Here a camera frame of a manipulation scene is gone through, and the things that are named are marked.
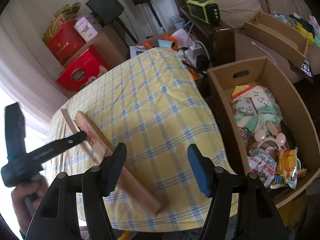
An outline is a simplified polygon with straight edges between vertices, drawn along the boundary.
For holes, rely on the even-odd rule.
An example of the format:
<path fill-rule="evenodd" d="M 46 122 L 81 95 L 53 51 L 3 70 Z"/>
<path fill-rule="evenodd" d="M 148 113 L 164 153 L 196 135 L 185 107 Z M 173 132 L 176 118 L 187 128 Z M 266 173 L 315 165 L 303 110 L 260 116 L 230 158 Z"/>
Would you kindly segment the gold paper bag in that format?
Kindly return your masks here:
<path fill-rule="evenodd" d="M 67 4 L 57 11 L 53 16 L 49 27 L 42 36 L 43 42 L 47 44 L 54 38 L 66 22 L 76 19 L 80 8 L 81 3 L 75 2 L 73 5 Z"/>

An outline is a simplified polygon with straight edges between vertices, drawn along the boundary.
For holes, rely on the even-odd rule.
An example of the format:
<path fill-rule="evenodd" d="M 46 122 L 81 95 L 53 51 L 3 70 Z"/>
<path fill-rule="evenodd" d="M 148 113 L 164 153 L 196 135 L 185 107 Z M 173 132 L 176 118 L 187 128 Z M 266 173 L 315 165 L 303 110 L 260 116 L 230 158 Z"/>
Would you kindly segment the red gift bag upper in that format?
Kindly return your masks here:
<path fill-rule="evenodd" d="M 46 43 L 61 65 L 64 65 L 86 42 L 74 28 L 77 20 L 66 22 L 57 34 Z"/>

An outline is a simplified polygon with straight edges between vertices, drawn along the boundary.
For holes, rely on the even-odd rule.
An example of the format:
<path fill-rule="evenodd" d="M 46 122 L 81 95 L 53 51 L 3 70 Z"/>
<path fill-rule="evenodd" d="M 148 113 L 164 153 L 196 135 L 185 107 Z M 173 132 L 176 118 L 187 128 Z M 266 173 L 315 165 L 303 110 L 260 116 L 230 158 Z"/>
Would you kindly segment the painted folding paper fan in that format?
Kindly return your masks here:
<path fill-rule="evenodd" d="M 230 105 L 237 126 L 249 134 L 267 130 L 269 122 L 278 127 L 283 119 L 274 96 L 263 86 L 235 86 Z"/>

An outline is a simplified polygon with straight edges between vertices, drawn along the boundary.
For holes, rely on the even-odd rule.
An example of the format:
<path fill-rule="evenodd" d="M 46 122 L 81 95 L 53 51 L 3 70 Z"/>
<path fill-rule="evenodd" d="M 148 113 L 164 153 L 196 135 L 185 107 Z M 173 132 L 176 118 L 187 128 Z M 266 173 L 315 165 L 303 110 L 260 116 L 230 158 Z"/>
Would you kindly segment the pink small box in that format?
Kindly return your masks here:
<path fill-rule="evenodd" d="M 74 29 L 85 42 L 89 42 L 103 30 L 102 26 L 93 15 L 87 15 L 77 19 Z"/>

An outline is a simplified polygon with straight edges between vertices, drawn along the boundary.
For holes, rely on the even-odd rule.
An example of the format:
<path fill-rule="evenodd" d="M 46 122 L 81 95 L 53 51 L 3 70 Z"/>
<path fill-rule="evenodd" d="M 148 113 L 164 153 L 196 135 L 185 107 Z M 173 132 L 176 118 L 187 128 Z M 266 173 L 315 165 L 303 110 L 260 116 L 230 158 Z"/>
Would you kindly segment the black speaker left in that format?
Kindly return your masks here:
<path fill-rule="evenodd" d="M 124 7 L 118 0 L 88 0 L 86 5 L 105 25 L 114 21 L 124 12 Z"/>

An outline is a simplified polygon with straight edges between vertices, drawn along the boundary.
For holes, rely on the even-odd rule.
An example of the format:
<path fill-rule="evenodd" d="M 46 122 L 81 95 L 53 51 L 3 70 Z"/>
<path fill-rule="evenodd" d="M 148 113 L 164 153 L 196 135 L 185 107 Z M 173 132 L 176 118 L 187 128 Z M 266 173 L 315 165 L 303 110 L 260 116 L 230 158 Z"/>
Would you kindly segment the pink mouse-ear handheld fan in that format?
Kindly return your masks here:
<path fill-rule="evenodd" d="M 276 137 L 267 137 L 266 132 L 263 129 L 257 130 L 254 134 L 254 138 L 257 142 L 255 148 L 264 150 L 272 157 L 276 157 L 276 150 L 281 150 L 286 142 L 286 137 L 283 133 L 278 133 Z"/>

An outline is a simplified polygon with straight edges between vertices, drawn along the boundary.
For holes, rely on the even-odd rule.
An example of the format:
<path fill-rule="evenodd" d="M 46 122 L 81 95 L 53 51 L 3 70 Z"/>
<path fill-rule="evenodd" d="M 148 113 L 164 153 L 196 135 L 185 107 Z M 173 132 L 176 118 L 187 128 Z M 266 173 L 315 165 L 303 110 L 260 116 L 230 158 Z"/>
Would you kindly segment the grey white snack bag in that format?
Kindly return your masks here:
<path fill-rule="evenodd" d="M 277 162 L 265 150 L 253 148 L 249 152 L 248 163 L 252 172 L 256 173 L 264 186 L 268 188 L 274 180 Z"/>

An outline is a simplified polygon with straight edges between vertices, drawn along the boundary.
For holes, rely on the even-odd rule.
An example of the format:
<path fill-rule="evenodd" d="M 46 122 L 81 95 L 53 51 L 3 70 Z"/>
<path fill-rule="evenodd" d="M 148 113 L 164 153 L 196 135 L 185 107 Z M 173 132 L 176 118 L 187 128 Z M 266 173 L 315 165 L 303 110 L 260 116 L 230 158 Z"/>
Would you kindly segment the large open cardboard box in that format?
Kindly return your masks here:
<path fill-rule="evenodd" d="M 238 175 L 251 170 L 249 153 L 297 150 L 304 170 L 291 189 L 271 190 L 280 208 L 299 196 L 319 175 L 319 138 L 311 116 L 285 74 L 267 57 L 224 64 L 208 70 L 212 101 L 227 160 Z"/>

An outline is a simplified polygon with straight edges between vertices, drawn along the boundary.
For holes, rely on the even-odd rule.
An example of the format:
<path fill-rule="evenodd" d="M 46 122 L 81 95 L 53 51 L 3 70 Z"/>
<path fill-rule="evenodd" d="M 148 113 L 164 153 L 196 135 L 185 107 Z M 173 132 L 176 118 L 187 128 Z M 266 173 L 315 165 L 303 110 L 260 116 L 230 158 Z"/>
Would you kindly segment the wooden folding fan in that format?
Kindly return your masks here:
<path fill-rule="evenodd" d="M 66 109 L 60 109 L 61 114 L 72 133 L 84 132 L 86 141 L 80 144 L 85 153 L 94 163 L 110 162 L 107 173 L 111 175 L 108 183 L 111 189 L 116 186 L 125 191 L 141 208 L 156 215 L 162 209 L 161 201 L 151 194 L 124 166 L 126 145 L 120 142 L 116 147 L 104 136 L 97 125 L 84 113 L 78 111 L 72 120 Z"/>

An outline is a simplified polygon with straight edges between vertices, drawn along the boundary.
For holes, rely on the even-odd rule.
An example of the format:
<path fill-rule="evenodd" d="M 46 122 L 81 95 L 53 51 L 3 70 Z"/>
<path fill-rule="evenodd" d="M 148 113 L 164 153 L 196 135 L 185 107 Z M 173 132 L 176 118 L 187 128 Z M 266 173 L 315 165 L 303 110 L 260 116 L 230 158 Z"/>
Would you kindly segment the red gift box lower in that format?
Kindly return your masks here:
<path fill-rule="evenodd" d="M 89 46 L 57 78 L 57 83 L 71 92 L 78 92 L 111 70 L 111 66 Z"/>

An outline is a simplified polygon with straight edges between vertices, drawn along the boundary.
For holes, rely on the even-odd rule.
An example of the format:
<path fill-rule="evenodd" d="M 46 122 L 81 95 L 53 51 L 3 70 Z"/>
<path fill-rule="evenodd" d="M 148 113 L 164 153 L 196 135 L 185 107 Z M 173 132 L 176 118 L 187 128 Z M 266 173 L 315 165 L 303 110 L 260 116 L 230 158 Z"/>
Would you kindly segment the yellow plastic bag on sofa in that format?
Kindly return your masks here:
<path fill-rule="evenodd" d="M 314 44 L 313 34 L 304 29 L 301 23 L 296 21 L 295 28 L 307 39 L 309 45 Z"/>

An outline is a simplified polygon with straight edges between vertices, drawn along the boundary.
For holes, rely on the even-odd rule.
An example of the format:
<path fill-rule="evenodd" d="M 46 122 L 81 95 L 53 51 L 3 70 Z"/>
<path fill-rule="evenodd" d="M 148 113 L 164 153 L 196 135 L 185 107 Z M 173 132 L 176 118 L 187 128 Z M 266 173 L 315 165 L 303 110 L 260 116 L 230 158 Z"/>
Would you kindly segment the brown cardboard box by wall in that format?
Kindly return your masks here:
<path fill-rule="evenodd" d="M 93 46 L 103 59 L 112 67 L 127 60 L 128 48 L 112 25 L 107 25 L 97 36 L 82 46 L 64 65 L 67 68 L 71 62 L 79 57 L 89 46 Z"/>

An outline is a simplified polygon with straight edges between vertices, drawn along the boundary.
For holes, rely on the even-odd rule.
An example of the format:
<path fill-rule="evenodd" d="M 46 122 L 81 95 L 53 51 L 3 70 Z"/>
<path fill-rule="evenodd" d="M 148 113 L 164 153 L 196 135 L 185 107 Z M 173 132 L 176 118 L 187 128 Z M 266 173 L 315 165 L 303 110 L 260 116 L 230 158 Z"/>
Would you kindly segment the yellow checkered tablecloth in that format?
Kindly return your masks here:
<path fill-rule="evenodd" d="M 122 64 L 75 94 L 64 108 L 84 112 L 116 146 L 127 146 L 126 167 L 163 204 L 158 215 L 115 189 L 104 204 L 119 230 L 167 232 L 203 226 L 210 200 L 198 188 L 187 148 L 196 144 L 229 170 L 214 116 L 178 54 L 154 48 Z"/>

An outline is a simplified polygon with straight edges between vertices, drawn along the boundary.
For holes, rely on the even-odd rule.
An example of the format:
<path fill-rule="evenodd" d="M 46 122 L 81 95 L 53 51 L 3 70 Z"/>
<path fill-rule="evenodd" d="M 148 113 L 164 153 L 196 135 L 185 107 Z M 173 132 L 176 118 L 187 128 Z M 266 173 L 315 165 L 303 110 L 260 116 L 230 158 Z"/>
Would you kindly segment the shallow cardboard tray on sofa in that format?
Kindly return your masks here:
<path fill-rule="evenodd" d="M 244 22 L 246 34 L 300 68 L 306 60 L 308 40 L 297 29 L 264 12 Z"/>

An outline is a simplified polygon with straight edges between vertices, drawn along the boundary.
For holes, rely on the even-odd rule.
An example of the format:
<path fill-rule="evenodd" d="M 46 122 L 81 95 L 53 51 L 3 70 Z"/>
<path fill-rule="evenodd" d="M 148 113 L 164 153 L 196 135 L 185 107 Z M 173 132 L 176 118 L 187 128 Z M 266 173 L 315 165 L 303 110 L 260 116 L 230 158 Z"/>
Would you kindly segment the orange snack bag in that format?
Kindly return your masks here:
<path fill-rule="evenodd" d="M 274 179 L 270 185 L 271 189 L 278 189 L 288 186 L 295 189 L 297 186 L 297 151 L 293 150 L 276 150 L 277 165 L 274 173 Z"/>

